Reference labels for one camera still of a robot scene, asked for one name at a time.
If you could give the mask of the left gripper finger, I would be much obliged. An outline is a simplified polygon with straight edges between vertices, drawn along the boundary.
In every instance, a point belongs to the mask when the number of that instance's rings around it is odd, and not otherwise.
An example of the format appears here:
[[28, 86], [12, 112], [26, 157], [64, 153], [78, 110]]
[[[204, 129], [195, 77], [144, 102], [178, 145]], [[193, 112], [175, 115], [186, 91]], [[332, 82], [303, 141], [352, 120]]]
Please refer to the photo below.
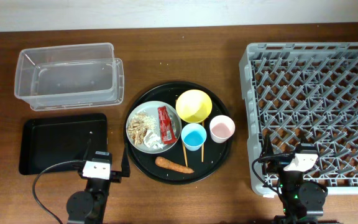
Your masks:
[[124, 151], [122, 154], [122, 161], [121, 161], [121, 177], [130, 177], [131, 174], [131, 168], [129, 164], [129, 159], [127, 155], [127, 148], [128, 145], [125, 143], [124, 145]]
[[90, 149], [90, 145], [91, 145], [91, 138], [88, 139], [87, 143], [86, 143], [86, 149], [84, 152], [84, 156], [83, 156], [83, 160], [86, 161], [88, 158], [88, 153], [89, 153], [89, 149]]

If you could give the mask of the white napkin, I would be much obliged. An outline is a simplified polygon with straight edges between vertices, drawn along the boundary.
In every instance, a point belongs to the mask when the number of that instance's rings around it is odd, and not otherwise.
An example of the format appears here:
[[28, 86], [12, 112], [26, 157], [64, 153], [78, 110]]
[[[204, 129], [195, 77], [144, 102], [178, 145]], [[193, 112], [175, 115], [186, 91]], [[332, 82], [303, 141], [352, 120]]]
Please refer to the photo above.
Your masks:
[[143, 143], [152, 149], [162, 149], [163, 144], [161, 138], [153, 132], [151, 129], [148, 129], [146, 135], [144, 136]]

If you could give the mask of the orange carrot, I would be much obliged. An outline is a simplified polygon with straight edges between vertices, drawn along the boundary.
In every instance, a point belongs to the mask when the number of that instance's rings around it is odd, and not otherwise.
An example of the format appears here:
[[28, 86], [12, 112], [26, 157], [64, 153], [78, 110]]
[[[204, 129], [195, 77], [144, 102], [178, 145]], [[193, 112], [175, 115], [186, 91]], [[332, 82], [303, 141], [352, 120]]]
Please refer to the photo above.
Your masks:
[[184, 173], [184, 174], [192, 174], [192, 173], [194, 173], [193, 169], [191, 169], [191, 168], [189, 168], [187, 166], [179, 165], [177, 163], [169, 161], [168, 159], [166, 159], [164, 157], [160, 157], [160, 156], [158, 156], [155, 159], [155, 164], [157, 166], [161, 167], [161, 168], [173, 170], [173, 171]]

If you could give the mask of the grey plate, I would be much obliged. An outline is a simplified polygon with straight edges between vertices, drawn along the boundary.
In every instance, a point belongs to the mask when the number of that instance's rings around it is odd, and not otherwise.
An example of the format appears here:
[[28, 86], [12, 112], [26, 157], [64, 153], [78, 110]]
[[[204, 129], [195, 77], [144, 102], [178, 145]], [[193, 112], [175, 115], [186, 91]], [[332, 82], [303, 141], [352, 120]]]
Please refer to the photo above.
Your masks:
[[162, 107], [162, 106], [165, 106], [167, 108], [168, 115], [169, 115], [169, 117], [170, 117], [170, 119], [172, 121], [173, 132], [175, 133], [177, 141], [179, 140], [180, 134], [181, 134], [181, 119], [177, 115], [176, 110], [172, 106], [170, 106], [168, 103], [164, 103], [162, 101], [148, 101], [148, 102], [145, 102], [145, 103], [141, 103], [139, 106], [136, 106], [130, 112], [129, 117], [127, 118], [127, 121], [126, 121], [126, 128], [125, 128], [126, 137], [128, 138], [130, 144], [132, 146], [134, 146], [138, 151], [144, 152], [144, 153], [147, 153], [147, 154], [158, 154], [158, 153], [165, 152], [165, 151], [169, 150], [175, 144], [175, 143], [174, 144], [163, 144], [162, 149], [148, 148], [144, 143], [142, 143], [141, 145], [136, 146], [134, 144], [134, 141], [129, 137], [129, 134], [127, 132], [127, 127], [128, 127], [128, 125], [130, 123], [130, 120], [137, 113], [145, 113], [147, 115], [154, 116], [157, 119], [157, 126], [153, 130], [153, 132], [155, 132], [160, 137], [160, 123], [159, 123], [159, 119], [158, 119], [158, 111], [157, 111], [157, 109], [159, 107]]

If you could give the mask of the pink cup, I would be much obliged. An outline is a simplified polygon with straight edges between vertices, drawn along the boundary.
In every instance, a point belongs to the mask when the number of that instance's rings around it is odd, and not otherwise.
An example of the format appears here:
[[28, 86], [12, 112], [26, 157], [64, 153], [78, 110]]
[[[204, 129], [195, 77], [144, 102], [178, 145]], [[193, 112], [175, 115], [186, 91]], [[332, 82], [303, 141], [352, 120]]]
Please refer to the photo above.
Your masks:
[[223, 143], [234, 134], [236, 125], [230, 117], [219, 115], [210, 121], [209, 129], [211, 139], [216, 143]]

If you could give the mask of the red ketchup packet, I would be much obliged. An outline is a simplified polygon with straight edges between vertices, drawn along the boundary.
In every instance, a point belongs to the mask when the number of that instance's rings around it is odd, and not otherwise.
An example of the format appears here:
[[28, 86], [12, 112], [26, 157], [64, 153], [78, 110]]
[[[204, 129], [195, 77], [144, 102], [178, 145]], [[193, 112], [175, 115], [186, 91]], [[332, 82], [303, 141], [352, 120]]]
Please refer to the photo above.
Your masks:
[[165, 106], [159, 107], [158, 119], [160, 123], [160, 138], [163, 144], [174, 144], [177, 141], [175, 133], [172, 128], [172, 121], [168, 115], [167, 108]]

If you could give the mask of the blue cup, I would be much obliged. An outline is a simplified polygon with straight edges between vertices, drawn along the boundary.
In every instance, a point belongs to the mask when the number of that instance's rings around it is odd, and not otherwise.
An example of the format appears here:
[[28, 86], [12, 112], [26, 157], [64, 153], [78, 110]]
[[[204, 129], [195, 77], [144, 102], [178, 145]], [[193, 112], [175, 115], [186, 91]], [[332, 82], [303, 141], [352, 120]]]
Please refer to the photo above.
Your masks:
[[202, 147], [207, 138], [205, 128], [197, 123], [187, 124], [181, 131], [181, 139], [185, 147], [190, 151], [197, 151]]

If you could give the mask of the yellow bowl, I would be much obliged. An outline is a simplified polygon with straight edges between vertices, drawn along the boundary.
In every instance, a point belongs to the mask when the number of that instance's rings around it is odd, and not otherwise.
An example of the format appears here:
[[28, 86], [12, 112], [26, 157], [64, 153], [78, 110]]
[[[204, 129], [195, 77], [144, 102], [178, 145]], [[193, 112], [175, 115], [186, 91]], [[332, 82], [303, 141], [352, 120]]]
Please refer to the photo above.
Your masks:
[[187, 123], [201, 123], [210, 115], [212, 107], [211, 98], [201, 90], [183, 92], [175, 104], [177, 114]]

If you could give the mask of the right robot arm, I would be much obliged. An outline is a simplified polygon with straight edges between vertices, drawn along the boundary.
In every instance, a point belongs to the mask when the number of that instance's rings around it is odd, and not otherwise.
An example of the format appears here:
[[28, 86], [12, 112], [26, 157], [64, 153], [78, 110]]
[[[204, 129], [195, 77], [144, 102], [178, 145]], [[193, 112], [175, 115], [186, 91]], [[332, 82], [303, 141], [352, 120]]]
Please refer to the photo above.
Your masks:
[[266, 173], [278, 175], [274, 191], [283, 203], [284, 214], [275, 216], [274, 223], [318, 223], [328, 188], [303, 178], [318, 158], [317, 147], [304, 136], [292, 152], [279, 154], [274, 153], [270, 136], [264, 137], [259, 162], [265, 166]]

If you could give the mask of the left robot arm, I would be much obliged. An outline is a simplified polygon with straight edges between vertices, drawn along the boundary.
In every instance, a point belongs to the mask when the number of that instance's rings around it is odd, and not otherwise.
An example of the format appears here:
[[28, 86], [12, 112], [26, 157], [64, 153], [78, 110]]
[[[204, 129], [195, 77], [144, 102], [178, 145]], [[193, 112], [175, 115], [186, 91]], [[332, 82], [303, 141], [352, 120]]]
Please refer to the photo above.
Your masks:
[[86, 180], [83, 191], [75, 192], [67, 201], [69, 224], [102, 223], [112, 183], [119, 184], [131, 174], [127, 149], [124, 149], [121, 170], [112, 170], [112, 154], [95, 151], [88, 157], [85, 152], [78, 165], [78, 175]]

